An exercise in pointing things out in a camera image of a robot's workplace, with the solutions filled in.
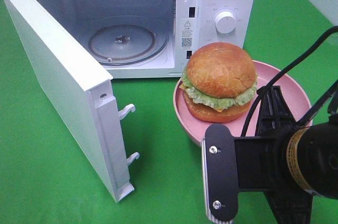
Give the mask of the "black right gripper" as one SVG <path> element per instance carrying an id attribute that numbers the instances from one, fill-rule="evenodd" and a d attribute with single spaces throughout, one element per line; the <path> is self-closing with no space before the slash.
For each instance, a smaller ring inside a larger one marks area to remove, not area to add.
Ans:
<path id="1" fill-rule="evenodd" d="M 295 118 L 279 86 L 272 86 L 260 103 L 254 137 L 235 141 L 241 192 L 261 191 L 278 223 L 310 223 L 313 197 L 293 180 L 286 148 Z"/>

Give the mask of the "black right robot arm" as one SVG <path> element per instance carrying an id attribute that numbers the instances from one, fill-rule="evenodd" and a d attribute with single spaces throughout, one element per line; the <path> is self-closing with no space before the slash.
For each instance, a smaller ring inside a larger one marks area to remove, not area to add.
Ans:
<path id="1" fill-rule="evenodd" d="M 278 223 L 310 223 L 313 196 L 337 198 L 337 84 L 299 120 L 262 87 L 254 137 L 235 140 L 240 191 L 261 191 Z"/>

